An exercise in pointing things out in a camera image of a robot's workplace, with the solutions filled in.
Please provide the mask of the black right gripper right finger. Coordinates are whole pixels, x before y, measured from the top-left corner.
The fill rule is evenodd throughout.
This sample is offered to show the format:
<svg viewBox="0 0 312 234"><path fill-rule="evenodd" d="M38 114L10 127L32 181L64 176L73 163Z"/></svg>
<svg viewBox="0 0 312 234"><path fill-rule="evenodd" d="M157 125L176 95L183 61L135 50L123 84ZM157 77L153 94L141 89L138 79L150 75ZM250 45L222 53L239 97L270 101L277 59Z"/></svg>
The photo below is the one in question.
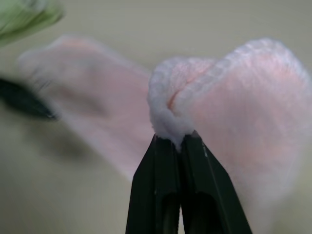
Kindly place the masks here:
<svg viewBox="0 0 312 234"><path fill-rule="evenodd" d="M179 172L185 233L252 232L228 173L197 132L184 137Z"/></svg>

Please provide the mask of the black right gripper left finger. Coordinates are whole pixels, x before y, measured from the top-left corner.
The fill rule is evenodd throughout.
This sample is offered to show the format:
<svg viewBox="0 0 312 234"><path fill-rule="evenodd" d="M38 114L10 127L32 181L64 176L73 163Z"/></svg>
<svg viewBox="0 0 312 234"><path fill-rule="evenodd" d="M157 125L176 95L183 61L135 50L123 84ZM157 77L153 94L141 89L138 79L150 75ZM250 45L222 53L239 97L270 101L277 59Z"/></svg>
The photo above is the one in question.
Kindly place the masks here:
<svg viewBox="0 0 312 234"><path fill-rule="evenodd" d="M133 176L126 234L176 234L179 193L175 147L154 136Z"/></svg>

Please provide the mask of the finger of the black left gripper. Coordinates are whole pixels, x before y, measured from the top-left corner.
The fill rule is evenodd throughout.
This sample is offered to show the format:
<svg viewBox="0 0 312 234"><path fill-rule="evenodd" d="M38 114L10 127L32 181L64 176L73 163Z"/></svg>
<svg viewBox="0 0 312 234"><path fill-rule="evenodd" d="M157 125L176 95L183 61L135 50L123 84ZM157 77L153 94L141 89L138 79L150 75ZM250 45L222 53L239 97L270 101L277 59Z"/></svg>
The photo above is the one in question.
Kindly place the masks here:
<svg viewBox="0 0 312 234"><path fill-rule="evenodd" d="M44 120L57 120L58 116L30 89L9 80L0 79L0 100L21 114Z"/></svg>

